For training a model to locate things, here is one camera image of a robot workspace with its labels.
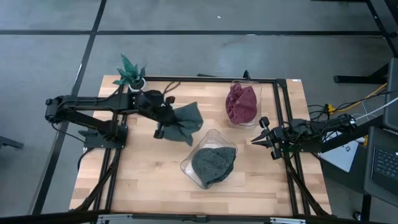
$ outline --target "gray floor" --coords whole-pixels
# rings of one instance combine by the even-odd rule
[[[100,0],[0,1],[0,29],[91,29]],[[377,30],[361,3],[309,0],[108,0],[101,30]],[[47,98],[70,93],[87,36],[0,35],[0,135],[25,143],[0,151],[0,216],[28,212],[55,131],[44,120]],[[376,85],[337,85],[333,75],[367,75],[392,57],[383,39],[258,36],[97,36],[80,95],[96,95],[102,76],[116,74],[126,54],[148,75],[302,79],[308,104],[360,99]],[[382,96],[365,102],[371,110]],[[364,113],[359,106],[351,114]],[[71,125],[69,132],[79,127]],[[44,212],[68,209],[80,142],[66,138]],[[332,211],[350,218],[362,196],[326,179]],[[398,209],[374,199],[371,220],[393,223]]]

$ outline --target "maroon fabric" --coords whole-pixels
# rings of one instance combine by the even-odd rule
[[[257,98],[253,87],[231,86],[225,101],[226,112],[233,124],[247,123],[257,115]]]

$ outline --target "green cloth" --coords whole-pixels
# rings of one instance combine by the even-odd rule
[[[192,168],[205,189],[223,181],[234,169],[236,148],[219,147],[199,149],[192,158]]]
[[[198,103],[193,102],[177,108],[174,110],[174,114],[178,120],[178,125],[164,126],[164,138],[171,141],[186,142],[189,146],[192,146],[192,133],[199,131],[203,125]]]

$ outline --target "clear plastic container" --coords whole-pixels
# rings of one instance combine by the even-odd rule
[[[254,93],[256,94],[256,100],[257,100],[257,114],[256,116],[249,122],[247,123],[239,123],[239,124],[234,124],[231,122],[229,119],[229,126],[231,128],[238,128],[238,129],[254,129],[259,125],[259,120],[261,118],[261,91],[262,91],[262,85],[258,82],[252,82],[252,81],[241,81],[241,80],[234,80],[231,82],[231,86],[235,84],[240,84],[242,88],[251,86],[254,90]]]
[[[182,172],[184,172],[187,176],[189,176],[189,178],[191,178],[195,183],[197,183],[199,187],[203,189],[209,189],[212,186],[212,184],[210,184],[206,188],[203,185],[203,182],[200,180],[199,176],[197,176],[197,174],[192,168],[193,155],[195,155],[197,151],[203,149],[204,147],[209,147],[213,149],[219,147],[233,147],[235,148],[235,153],[237,153],[238,148],[230,140],[224,137],[219,131],[211,129],[206,133],[206,136],[199,142],[199,144],[194,148],[194,150],[189,154],[189,156],[181,162],[180,168]]]

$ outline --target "wooden tabletop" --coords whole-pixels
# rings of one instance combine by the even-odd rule
[[[105,75],[100,96],[110,95],[116,88],[116,75]],[[163,91],[169,82],[147,82],[146,89]],[[309,119],[307,102],[300,80],[287,80],[290,104],[294,118]],[[208,215],[291,215],[285,165],[282,159],[273,161],[271,150],[250,144],[261,128],[233,129],[228,126],[225,98],[230,83],[182,82],[168,93],[175,96],[174,107],[197,101],[204,119],[203,127],[193,134],[193,146],[184,142],[154,139],[156,122],[137,115],[127,119],[129,126],[126,147],[119,163],[112,212],[177,213]],[[284,120],[287,121],[282,89],[280,101]],[[270,128],[277,126],[277,113],[272,84],[262,84],[263,116]],[[96,111],[94,117],[111,119],[111,113]],[[180,169],[180,163],[201,141],[209,129],[217,129],[235,143],[238,154],[234,170],[224,181],[203,190]],[[98,182],[104,149],[95,149],[85,156],[73,191],[70,208],[79,206]],[[330,211],[325,182],[319,161],[311,154],[301,153],[305,183],[318,203]],[[106,200],[106,186],[101,208]],[[300,213],[302,201],[296,186]]]

